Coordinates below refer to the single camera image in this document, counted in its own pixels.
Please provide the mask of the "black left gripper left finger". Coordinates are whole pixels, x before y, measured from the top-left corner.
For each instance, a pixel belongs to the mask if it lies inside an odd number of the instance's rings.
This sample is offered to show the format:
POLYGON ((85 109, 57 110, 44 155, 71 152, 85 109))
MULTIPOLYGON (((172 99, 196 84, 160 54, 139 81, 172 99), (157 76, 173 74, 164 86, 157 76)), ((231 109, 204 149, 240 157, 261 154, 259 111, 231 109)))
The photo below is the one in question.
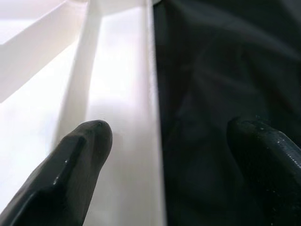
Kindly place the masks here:
POLYGON ((101 120, 66 135, 8 203, 4 226, 83 226, 112 140, 101 120))

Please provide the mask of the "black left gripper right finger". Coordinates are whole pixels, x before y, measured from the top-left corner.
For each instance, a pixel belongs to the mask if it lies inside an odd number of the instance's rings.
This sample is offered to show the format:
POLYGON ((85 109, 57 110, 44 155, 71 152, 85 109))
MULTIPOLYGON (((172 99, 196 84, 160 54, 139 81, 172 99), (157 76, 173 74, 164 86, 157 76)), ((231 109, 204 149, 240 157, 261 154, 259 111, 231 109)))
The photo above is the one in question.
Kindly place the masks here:
POLYGON ((234 118, 227 142, 268 226, 301 226, 301 148, 259 120, 234 118))

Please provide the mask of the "white plastic table top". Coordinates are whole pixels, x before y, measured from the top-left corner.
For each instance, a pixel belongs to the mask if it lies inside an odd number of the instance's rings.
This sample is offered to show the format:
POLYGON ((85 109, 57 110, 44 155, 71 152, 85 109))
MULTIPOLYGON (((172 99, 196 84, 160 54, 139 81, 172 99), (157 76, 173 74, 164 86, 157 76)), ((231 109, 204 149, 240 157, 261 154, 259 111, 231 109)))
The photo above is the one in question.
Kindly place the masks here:
POLYGON ((112 147, 83 226, 167 226, 153 0, 0 0, 0 226, 61 140, 87 121, 112 147))

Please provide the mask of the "black tablecloth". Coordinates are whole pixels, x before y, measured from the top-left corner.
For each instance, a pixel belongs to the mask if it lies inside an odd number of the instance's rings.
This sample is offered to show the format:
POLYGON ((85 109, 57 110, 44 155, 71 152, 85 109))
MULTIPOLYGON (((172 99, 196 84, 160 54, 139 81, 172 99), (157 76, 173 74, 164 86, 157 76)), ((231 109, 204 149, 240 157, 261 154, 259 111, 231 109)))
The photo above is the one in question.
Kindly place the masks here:
POLYGON ((154 22, 167 225, 268 226, 227 125, 301 148, 301 0, 161 0, 154 22))

